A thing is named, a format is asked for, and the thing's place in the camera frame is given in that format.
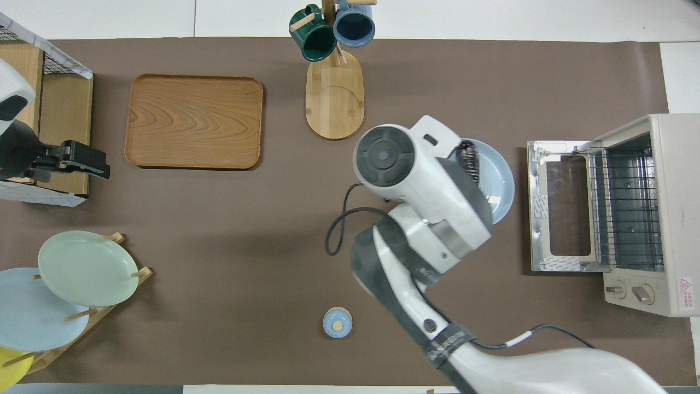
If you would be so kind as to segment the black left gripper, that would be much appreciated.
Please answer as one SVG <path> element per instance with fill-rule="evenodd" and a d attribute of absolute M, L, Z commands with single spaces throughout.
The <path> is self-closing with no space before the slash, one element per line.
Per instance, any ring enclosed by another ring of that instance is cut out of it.
<path fill-rule="evenodd" d="M 100 150 L 78 141 L 64 141 L 48 150 L 48 170 L 59 173 L 81 172 L 110 179 L 110 165 L 100 160 Z"/>

